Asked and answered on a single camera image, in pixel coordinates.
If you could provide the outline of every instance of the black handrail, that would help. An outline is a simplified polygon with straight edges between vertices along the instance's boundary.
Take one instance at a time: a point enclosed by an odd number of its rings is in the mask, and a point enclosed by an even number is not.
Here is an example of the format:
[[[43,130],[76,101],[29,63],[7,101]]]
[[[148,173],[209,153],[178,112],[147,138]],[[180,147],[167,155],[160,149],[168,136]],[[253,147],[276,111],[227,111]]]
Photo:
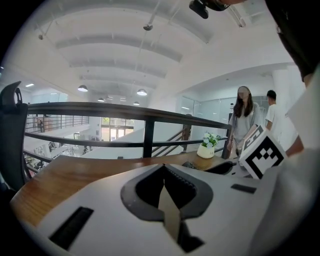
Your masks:
[[[110,117],[145,121],[143,142],[119,142],[119,141],[92,141],[58,138],[41,134],[26,132],[25,135],[35,139],[58,142],[71,145],[92,146],[92,147],[116,147],[116,148],[139,148],[143,147],[143,157],[152,156],[152,147],[179,146],[199,144],[202,140],[181,140],[181,141],[160,141],[153,142],[155,122],[183,124],[190,126],[211,127],[227,129],[230,134],[231,125],[202,119],[199,117],[167,112],[162,110],[118,105],[103,104],[95,102],[49,102],[28,105],[28,114],[40,115],[66,115],[66,116],[88,116],[88,117]],[[222,156],[226,156],[229,137],[224,144]]]
[[[28,105],[28,114],[123,118],[231,129],[231,125],[199,117],[151,108],[96,102],[49,102],[30,104]]]

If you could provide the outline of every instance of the woman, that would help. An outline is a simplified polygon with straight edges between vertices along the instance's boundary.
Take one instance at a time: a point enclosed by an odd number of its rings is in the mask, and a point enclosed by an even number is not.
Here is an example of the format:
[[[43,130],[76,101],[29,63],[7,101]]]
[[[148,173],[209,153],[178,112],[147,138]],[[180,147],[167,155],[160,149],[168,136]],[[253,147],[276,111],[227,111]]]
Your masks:
[[[250,90],[246,86],[238,89],[233,114],[229,121],[232,125],[230,141],[227,145],[229,151],[233,146],[240,149],[252,132],[261,124],[261,112],[257,103],[252,101]]]

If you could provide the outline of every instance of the window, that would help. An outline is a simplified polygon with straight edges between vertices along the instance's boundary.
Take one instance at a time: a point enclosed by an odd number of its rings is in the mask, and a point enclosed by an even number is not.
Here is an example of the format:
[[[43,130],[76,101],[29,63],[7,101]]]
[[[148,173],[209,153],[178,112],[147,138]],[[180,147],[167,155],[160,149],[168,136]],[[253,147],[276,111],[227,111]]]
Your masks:
[[[113,117],[101,118],[101,139],[105,142],[117,140],[134,131],[135,120]]]

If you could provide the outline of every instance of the chair backrest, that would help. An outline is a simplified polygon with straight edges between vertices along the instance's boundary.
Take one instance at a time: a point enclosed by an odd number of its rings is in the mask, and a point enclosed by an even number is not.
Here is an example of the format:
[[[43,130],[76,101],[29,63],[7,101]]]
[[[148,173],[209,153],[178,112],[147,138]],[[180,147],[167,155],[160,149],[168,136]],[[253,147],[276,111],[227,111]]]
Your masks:
[[[27,181],[23,147],[28,105],[22,102],[20,83],[10,84],[0,93],[0,172],[15,191]]]

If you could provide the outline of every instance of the black camera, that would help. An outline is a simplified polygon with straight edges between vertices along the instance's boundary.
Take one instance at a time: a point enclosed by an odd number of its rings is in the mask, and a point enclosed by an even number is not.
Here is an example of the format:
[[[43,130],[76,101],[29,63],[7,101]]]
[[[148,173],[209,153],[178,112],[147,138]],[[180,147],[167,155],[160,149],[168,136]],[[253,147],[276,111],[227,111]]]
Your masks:
[[[199,16],[201,16],[203,19],[208,19],[209,17],[209,13],[206,9],[206,7],[217,11],[217,12],[221,12],[224,11],[225,9],[227,9],[230,5],[228,4],[221,4],[218,1],[215,0],[194,0],[191,1],[189,4],[189,8],[196,12]]]
[[[198,0],[194,0],[190,2],[189,8],[199,16],[201,16],[203,19],[208,19],[209,14],[204,3],[201,3]]]

